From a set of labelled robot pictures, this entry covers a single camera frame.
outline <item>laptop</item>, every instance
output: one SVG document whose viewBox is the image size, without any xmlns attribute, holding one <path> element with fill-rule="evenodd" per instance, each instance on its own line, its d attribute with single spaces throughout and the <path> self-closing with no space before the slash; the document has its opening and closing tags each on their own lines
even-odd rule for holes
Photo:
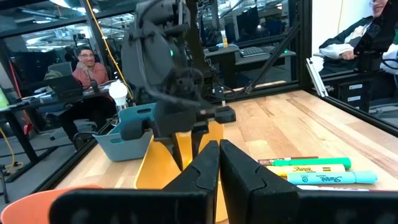
<svg viewBox="0 0 398 224">
<path fill-rule="evenodd" d="M 45 80 L 59 99 L 72 98 L 83 95 L 83 87 L 73 75 Z"/>
</svg>

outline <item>sharpie marker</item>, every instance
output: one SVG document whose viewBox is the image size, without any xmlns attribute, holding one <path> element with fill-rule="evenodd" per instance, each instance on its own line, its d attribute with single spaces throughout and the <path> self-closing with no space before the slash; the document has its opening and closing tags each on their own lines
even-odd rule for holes
<svg viewBox="0 0 398 224">
<path fill-rule="evenodd" d="M 374 184 L 377 175 L 372 171 L 290 173 L 287 174 L 287 181 L 292 184 Z"/>
<path fill-rule="evenodd" d="M 343 164 L 346 169 L 351 168 L 351 160 L 348 157 L 341 158 L 319 158 L 319 159 L 294 159 L 291 161 L 274 161 L 273 166 L 301 166 L 321 164 Z"/>
<path fill-rule="evenodd" d="M 318 156 L 302 156 L 302 157 L 286 157 L 286 158 L 276 158 L 276 159 L 258 159 L 257 162 L 263 166 L 271 166 L 272 162 L 276 160 L 292 160 L 292 159 L 317 159 Z"/>
<path fill-rule="evenodd" d="M 310 166 L 267 166 L 274 174 L 285 177 L 289 173 L 304 173 L 304 172 L 345 172 L 342 164 L 332 165 L 310 165 Z"/>
<path fill-rule="evenodd" d="M 313 185 L 298 185 L 302 190 L 334 190 L 334 191 L 360 191 L 360 192 L 385 192 L 387 190 L 348 189 L 344 187 L 319 187 Z"/>
</svg>

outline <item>blue bin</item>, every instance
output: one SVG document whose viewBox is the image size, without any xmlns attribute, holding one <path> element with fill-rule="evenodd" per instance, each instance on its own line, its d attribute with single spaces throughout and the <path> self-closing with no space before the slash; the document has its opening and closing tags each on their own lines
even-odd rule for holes
<svg viewBox="0 0 398 224">
<path fill-rule="evenodd" d="M 155 103 L 126 108 L 119 112 L 119 124 L 112 131 L 106 135 L 93 135 L 110 160 L 125 161 L 144 157 L 152 137 L 152 130 L 146 131 L 140 139 L 124 141 L 120 136 L 120 125 L 134 118 L 154 119 L 154 109 Z"/>
</svg>

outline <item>smiling man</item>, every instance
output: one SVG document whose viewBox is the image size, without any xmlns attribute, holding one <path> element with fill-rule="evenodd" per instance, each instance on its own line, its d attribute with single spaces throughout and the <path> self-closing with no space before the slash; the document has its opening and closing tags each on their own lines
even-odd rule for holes
<svg viewBox="0 0 398 224">
<path fill-rule="evenodd" d="M 91 49 L 78 49 L 78 59 L 79 62 L 73 76 L 83 87 L 90 87 L 91 80 L 95 80 L 97 84 L 109 80 L 104 65 L 95 62 L 94 53 Z M 74 120 L 89 119 L 96 123 L 97 129 L 100 129 L 106 124 L 106 118 L 112 117 L 115 113 L 116 108 L 110 97 L 97 96 L 73 104 L 72 108 L 59 116 L 59 120 L 63 130 L 72 141 L 74 135 L 78 132 Z"/>
<path fill-rule="evenodd" d="M 373 9 L 373 16 L 359 20 L 336 37 L 328 39 L 319 46 L 320 52 L 325 56 L 323 69 L 319 72 L 320 75 L 343 72 L 356 68 L 358 59 L 357 55 L 354 54 L 354 48 L 371 25 L 373 19 L 380 17 L 384 7 L 389 1 L 390 0 L 370 0 L 369 4 Z M 397 58 L 397 52 L 398 45 L 392 44 L 388 52 L 383 54 L 383 58 Z M 383 64 L 381 64 L 381 68 L 389 73 L 397 73 L 397 70 L 391 70 Z"/>
<path fill-rule="evenodd" d="M 83 87 L 89 87 L 90 80 L 95 80 L 97 84 L 109 81 L 104 65 L 95 62 L 94 53 L 90 48 L 78 49 L 78 59 L 73 76 L 81 82 Z"/>
</svg>

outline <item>wooden table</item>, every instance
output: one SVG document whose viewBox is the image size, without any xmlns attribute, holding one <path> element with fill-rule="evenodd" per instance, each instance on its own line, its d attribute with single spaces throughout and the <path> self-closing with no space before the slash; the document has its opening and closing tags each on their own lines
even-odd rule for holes
<svg viewBox="0 0 398 224">
<path fill-rule="evenodd" d="M 379 180 L 339 187 L 398 190 L 398 139 L 321 99 L 294 91 L 229 105 L 238 120 L 225 125 L 224 138 L 252 158 L 347 156 L 351 170 L 372 170 Z M 111 162 L 96 146 L 58 187 L 131 188 L 140 163 Z"/>
</svg>

